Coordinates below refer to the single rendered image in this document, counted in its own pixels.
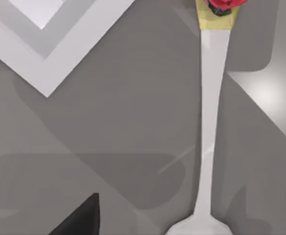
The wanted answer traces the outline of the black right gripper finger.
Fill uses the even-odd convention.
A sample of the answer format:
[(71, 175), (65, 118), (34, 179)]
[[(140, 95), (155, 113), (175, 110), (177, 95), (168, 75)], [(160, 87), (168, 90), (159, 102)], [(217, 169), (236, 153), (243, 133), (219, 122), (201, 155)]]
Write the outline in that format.
[(48, 235), (99, 235), (99, 193), (93, 193)]

